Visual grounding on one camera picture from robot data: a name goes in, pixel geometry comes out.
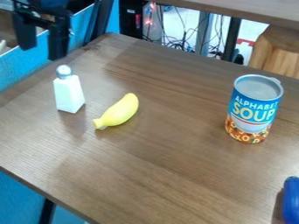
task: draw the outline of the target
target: yellow banana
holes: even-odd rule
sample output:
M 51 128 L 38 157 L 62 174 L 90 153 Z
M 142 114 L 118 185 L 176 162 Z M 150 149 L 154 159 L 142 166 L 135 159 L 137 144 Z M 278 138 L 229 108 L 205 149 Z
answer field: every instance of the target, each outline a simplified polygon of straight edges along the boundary
M 108 108 L 105 113 L 94 119 L 94 127 L 104 130 L 107 126 L 116 126 L 125 123 L 131 118 L 139 107 L 139 101 L 135 94 L 126 94 L 115 105 Z

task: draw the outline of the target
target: table leg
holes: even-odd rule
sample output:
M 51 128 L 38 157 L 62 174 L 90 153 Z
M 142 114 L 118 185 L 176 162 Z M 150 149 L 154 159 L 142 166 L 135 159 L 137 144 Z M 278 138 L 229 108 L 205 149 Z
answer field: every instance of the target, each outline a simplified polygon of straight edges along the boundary
M 231 18 L 231 23 L 229 24 L 227 39 L 226 39 L 226 47 L 223 53 L 223 60 L 233 62 L 233 54 L 236 48 L 236 42 L 239 35 L 240 24 L 242 19 L 237 17 Z
M 39 224 L 51 224 L 56 205 L 48 199 L 45 199 L 42 214 L 39 219 Z

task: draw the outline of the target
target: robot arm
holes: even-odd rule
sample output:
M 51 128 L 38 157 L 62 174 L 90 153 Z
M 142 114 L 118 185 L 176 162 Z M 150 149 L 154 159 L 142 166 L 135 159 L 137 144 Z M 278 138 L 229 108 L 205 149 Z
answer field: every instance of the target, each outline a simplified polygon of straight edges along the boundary
M 71 13 L 66 9 L 68 0 L 13 0 L 13 24 L 21 49 L 37 45 L 36 26 L 49 30 L 49 60 L 66 56 L 70 34 Z M 52 16 L 53 21 L 36 17 L 33 12 Z

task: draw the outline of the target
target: black metal frame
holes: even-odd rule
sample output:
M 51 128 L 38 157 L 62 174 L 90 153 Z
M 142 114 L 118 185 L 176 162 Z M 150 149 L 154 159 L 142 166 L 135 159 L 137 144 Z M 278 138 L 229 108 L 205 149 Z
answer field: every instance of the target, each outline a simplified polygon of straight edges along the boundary
M 234 51 L 236 48 L 236 43 L 240 31 L 242 19 L 237 17 L 231 18 L 231 23 L 229 24 L 228 34 L 226 39 L 226 47 L 223 53 L 222 59 L 233 62 Z
M 92 39 L 100 37 L 106 32 L 114 0 L 101 0 L 101 6 L 96 18 Z
M 45 204 L 38 224 L 51 224 L 55 212 L 56 205 L 48 199 L 45 199 Z
M 17 42 L 23 50 L 28 50 L 37 45 L 36 26 L 49 30 L 48 48 L 49 60 L 60 59 L 67 55 L 70 30 L 70 13 L 63 6 L 51 9 L 39 8 L 36 5 L 21 3 L 13 0 L 13 24 Z M 33 11 L 55 17 L 49 21 L 35 17 Z

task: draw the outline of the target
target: metal can lid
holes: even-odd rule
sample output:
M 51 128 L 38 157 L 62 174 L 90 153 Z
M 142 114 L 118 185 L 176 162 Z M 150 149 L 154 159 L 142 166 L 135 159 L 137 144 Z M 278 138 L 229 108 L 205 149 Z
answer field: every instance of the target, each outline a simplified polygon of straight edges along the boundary
M 59 66 L 56 69 L 56 76 L 57 76 L 57 78 L 59 78 L 61 80 L 71 78 L 72 75 L 73 75 L 72 69 L 71 69 L 71 67 L 69 67 L 67 65 Z
M 234 86 L 243 95 L 259 101 L 272 101 L 283 95 L 279 80 L 260 74 L 242 75 Z

